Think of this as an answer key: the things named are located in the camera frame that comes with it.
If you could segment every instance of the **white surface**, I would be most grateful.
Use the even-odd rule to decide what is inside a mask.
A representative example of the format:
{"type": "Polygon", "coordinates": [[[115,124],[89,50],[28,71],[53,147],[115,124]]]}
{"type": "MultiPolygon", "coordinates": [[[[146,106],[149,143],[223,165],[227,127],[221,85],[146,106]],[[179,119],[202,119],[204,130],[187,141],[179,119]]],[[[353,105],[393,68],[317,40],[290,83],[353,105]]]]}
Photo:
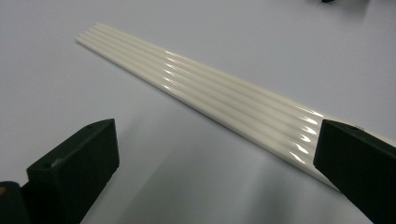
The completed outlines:
{"type": "Polygon", "coordinates": [[[396,3],[346,1],[2,1],[0,179],[114,118],[121,168],[83,223],[370,223],[74,41],[100,21],[396,139],[396,3]]]}

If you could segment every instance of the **ridged white strip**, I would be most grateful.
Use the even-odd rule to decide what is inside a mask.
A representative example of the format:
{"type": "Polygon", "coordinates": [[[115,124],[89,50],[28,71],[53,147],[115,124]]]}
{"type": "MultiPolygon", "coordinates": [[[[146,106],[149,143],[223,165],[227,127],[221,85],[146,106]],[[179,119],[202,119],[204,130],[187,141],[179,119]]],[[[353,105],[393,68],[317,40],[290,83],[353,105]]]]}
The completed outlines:
{"type": "Polygon", "coordinates": [[[333,118],[103,24],[77,42],[334,188],[313,166],[333,118]]]}

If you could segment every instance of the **glossy white rod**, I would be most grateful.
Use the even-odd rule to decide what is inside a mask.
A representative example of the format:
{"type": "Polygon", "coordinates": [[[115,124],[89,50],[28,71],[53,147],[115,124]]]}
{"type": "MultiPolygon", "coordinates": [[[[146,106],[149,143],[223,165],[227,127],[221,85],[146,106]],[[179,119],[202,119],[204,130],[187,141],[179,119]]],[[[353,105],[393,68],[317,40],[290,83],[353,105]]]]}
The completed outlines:
{"type": "Polygon", "coordinates": [[[334,188],[312,164],[330,117],[102,24],[77,42],[334,188]]]}

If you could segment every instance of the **white table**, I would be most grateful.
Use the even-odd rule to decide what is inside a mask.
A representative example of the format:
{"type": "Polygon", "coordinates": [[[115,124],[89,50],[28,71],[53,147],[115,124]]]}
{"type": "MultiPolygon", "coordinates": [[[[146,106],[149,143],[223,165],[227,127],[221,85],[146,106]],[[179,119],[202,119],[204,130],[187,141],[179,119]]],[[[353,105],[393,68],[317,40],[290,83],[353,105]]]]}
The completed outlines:
{"type": "Polygon", "coordinates": [[[74,40],[99,21],[396,139],[396,4],[346,2],[3,0],[0,180],[114,118],[120,168],[82,223],[371,223],[74,40]]]}

